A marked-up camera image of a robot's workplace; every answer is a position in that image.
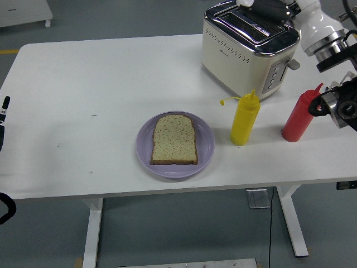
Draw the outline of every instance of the toaster lever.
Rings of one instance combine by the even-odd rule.
[[[290,69],[295,71],[300,68],[300,63],[298,63],[296,60],[292,59],[286,63],[286,66],[288,66]]]

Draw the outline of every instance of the yellow floor marking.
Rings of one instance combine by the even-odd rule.
[[[18,52],[19,49],[0,50],[0,54],[16,54]]]

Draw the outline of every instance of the toaster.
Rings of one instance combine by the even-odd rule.
[[[255,89],[259,99],[277,91],[293,60],[300,35],[240,8],[235,1],[207,9],[202,35],[202,64],[218,80],[242,97]]]

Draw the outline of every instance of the black cable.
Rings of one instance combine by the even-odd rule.
[[[7,194],[0,193],[0,201],[7,205],[8,213],[0,217],[0,225],[6,223],[16,213],[16,204]]]
[[[346,33],[346,36],[343,38],[343,42],[345,42],[351,34],[357,35],[357,30],[350,30],[348,33]]]
[[[273,194],[272,200],[270,201],[270,228],[269,228],[269,268],[270,268],[270,259],[271,259],[271,252],[272,252],[272,223],[273,223],[273,197],[274,197],[274,187],[273,187]]]
[[[350,19],[352,20],[353,24],[357,27],[357,18],[351,11],[351,8],[348,5],[347,0],[342,0],[342,4],[344,5],[345,11],[348,14],[348,16],[350,17]]]

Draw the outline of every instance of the slice of bread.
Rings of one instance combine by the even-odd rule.
[[[151,165],[197,165],[196,131],[192,119],[183,114],[161,117],[153,134]]]

